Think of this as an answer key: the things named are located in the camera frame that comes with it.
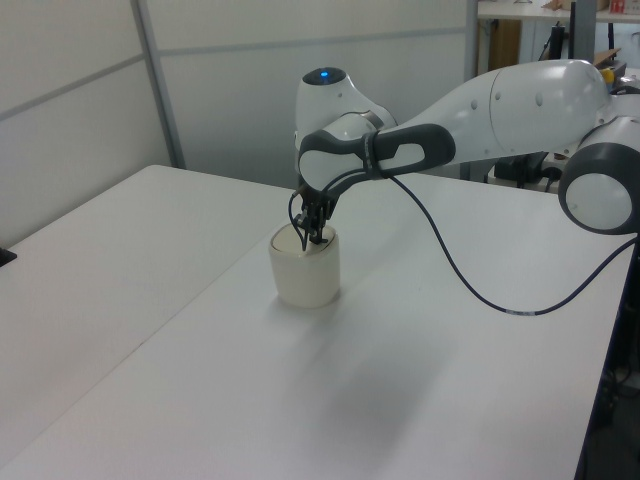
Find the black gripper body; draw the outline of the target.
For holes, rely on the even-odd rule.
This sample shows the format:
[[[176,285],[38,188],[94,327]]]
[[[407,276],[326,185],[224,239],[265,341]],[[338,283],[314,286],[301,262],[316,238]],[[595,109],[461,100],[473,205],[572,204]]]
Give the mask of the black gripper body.
[[[323,219],[327,222],[331,218],[335,209],[334,198],[311,187],[301,187],[298,193],[302,198],[301,212],[308,215],[309,221]]]

